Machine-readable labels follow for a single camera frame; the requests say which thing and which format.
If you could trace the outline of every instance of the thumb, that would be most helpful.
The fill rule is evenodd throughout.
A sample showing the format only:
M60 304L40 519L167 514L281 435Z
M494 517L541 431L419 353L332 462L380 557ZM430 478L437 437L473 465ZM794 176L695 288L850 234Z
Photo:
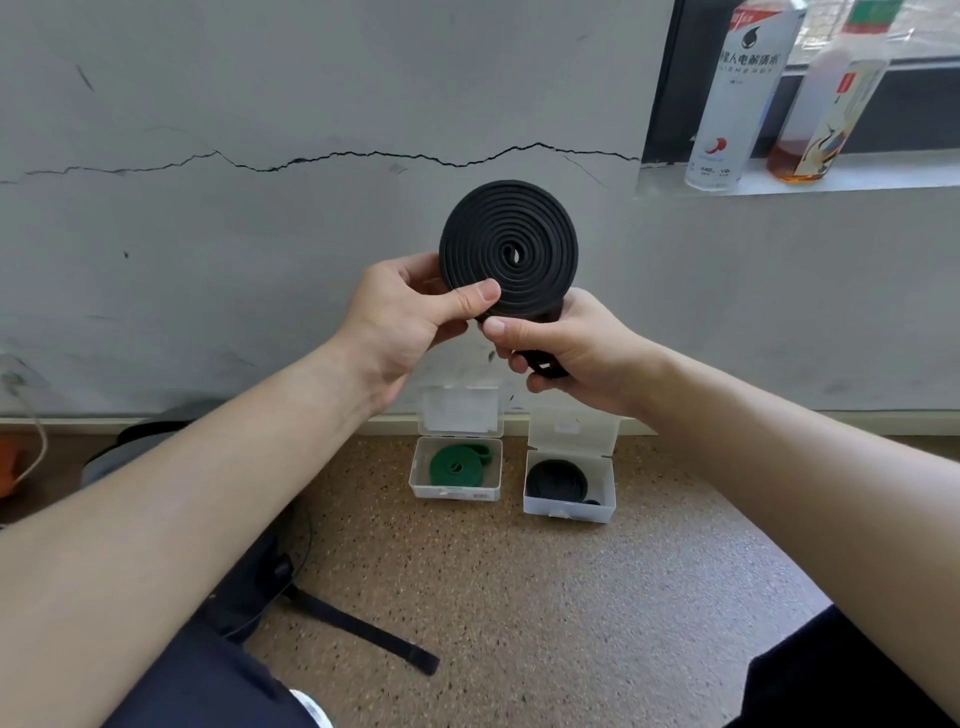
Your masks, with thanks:
M466 321L475 319L497 302L500 298L500 284L494 279L486 279L430 298L434 300L441 319L438 325L447 321Z
M484 335L498 347L512 352L539 349L542 352L560 352L566 344L562 324L537 324L523 319L491 316L483 323Z

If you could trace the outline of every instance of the window frame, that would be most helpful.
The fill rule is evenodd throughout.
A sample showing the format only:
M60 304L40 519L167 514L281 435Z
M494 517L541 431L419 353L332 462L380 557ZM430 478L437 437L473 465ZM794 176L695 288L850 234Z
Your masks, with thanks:
M730 17L741 1L675 0L642 163L689 160ZM805 71L805 65L787 66L753 157L766 157L773 149ZM958 120L960 58L894 61L844 154L960 148Z

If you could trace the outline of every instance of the forearm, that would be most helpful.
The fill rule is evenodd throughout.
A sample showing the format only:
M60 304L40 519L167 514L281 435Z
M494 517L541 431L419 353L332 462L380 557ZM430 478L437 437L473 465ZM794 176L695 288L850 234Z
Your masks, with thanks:
M5 725L106 719L253 539L369 416L372 392L347 358L337 342L324 345L117 473L0 533Z
M960 718L960 465L841 425L673 352L636 415Z

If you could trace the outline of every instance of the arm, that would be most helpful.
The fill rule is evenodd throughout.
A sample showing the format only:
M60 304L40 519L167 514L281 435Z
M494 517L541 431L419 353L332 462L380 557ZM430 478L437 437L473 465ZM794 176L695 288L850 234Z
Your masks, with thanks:
M94 486L0 532L4 725L99 726L209 590L432 345L499 287L373 266L341 330Z
M629 331L584 291L556 324L488 319L511 352L557 355L566 390L637 417L809 574L856 626L960 719L960 465L763 392Z

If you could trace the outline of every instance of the hand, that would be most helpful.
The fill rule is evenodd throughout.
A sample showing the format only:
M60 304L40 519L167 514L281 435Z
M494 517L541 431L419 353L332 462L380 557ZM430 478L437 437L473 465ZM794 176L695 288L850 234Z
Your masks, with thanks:
M428 349L462 334L499 298L494 279L447 291L436 253L385 260L364 271L334 340L369 377L382 411Z
M561 389L590 407L628 417L637 414L644 365L661 351L579 288L566 294L560 320L553 324L492 316L484 322L483 332L518 374L528 365L516 352L529 349L552 353L570 373L559 379L531 374L527 377L531 392Z

